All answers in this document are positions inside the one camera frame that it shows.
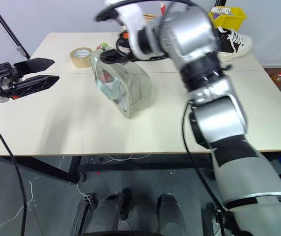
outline clear plastic container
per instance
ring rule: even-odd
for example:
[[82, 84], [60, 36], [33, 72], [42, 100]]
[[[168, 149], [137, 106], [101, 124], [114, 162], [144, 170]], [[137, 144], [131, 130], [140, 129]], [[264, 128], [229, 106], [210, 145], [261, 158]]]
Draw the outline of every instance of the clear plastic container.
[[150, 105], [151, 80], [136, 63], [105, 64], [99, 60], [102, 49], [90, 53], [91, 68], [97, 87], [122, 114], [131, 118], [136, 111]]

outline table leg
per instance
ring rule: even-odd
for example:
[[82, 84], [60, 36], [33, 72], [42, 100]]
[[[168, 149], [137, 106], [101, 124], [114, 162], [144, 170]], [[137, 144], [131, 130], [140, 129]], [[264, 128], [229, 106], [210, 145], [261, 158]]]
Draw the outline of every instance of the table leg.
[[[31, 156], [16, 156], [15, 159], [20, 168], [43, 176], [73, 184], [76, 184], [79, 180], [77, 168], [75, 168], [74, 165], [78, 163], [78, 159], [80, 161], [80, 158], [75, 156], [73, 157], [74, 163], [73, 165], [71, 164], [72, 168], [70, 168], [69, 172], [62, 171], [59, 168], [51, 166]], [[0, 156], [0, 161], [12, 164], [11, 158], [9, 156]]]

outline small bottle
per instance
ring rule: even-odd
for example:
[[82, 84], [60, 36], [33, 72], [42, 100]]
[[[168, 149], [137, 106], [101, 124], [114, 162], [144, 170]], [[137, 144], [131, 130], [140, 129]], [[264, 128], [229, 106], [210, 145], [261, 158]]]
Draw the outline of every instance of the small bottle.
[[166, 5], [164, 1], [160, 1], [160, 10], [161, 10], [161, 15], [165, 15], [166, 13]]
[[274, 83], [278, 86], [281, 82], [281, 72], [278, 75], [271, 75], [270, 78], [274, 81]]

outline metal table frame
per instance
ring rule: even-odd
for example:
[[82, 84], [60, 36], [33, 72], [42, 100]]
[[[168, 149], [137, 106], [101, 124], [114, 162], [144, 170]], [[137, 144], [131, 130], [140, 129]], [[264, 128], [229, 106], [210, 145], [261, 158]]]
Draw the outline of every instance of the metal table frame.
[[[281, 157], [280, 152], [263, 152], [268, 160]], [[211, 155], [209, 153], [193, 153], [197, 167], [212, 169]], [[77, 184], [79, 173], [92, 171], [128, 171], [128, 170], [162, 170], [162, 169], [190, 169], [192, 164], [187, 154], [152, 154], [151, 158], [144, 160], [128, 160], [103, 165], [100, 156], [72, 156], [68, 172], [47, 164], [31, 156], [15, 157], [20, 168], [54, 178], [69, 184]], [[0, 156], [0, 161], [10, 163], [9, 156]]]

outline yellow box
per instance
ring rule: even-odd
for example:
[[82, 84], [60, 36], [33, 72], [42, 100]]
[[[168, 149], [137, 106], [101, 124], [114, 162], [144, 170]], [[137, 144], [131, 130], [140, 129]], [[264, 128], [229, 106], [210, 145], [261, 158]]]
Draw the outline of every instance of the yellow box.
[[244, 19], [247, 18], [246, 14], [239, 7], [229, 7], [231, 9], [230, 15], [220, 15], [214, 19], [213, 13], [208, 12], [210, 20], [213, 22], [214, 26], [217, 28], [221, 26], [225, 29], [238, 30]]

